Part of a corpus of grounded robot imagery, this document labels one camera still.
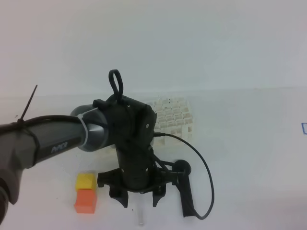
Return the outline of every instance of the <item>blue object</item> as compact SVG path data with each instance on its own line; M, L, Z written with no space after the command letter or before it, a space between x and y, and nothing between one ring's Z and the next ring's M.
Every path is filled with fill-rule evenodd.
M303 133L307 135L307 123L302 123Z

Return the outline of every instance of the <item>white wall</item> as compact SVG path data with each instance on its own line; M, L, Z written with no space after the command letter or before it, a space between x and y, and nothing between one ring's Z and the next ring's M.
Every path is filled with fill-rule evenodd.
M307 86L305 0L2 0L0 97Z

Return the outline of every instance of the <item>yellow cube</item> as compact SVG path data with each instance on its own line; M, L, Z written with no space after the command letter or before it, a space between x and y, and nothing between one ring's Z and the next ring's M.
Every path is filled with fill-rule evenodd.
M96 177L93 173L79 173L76 185L76 191L79 189L96 189Z

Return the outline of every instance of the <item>wooden block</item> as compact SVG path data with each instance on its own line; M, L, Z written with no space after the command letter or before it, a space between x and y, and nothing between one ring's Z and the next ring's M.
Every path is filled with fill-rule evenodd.
M93 173L80 173L77 176L75 189L96 189L96 177Z
M96 191L93 189L79 189L74 205L77 213L95 213L97 203Z

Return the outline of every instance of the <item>white table surface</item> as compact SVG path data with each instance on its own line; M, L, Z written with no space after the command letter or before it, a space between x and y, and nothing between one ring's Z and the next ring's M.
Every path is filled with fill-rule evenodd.
M185 92L195 117L193 145L207 161L215 187L215 204L206 220L183 218L180 196L170 184L152 207L143 196L144 222L138 226L140 194L129 193L128 208L97 190L93 215L76 214L74 183L80 172L106 172L118 166L115 154L72 149L25 170L19 201L0 229L307 229L307 89ZM69 114L78 105L103 95L35 97L26 118ZM20 115L26 98L1 99L1 123ZM205 167L188 147L158 148L166 161L185 159L192 166L191 188L196 209L204 214L210 200Z

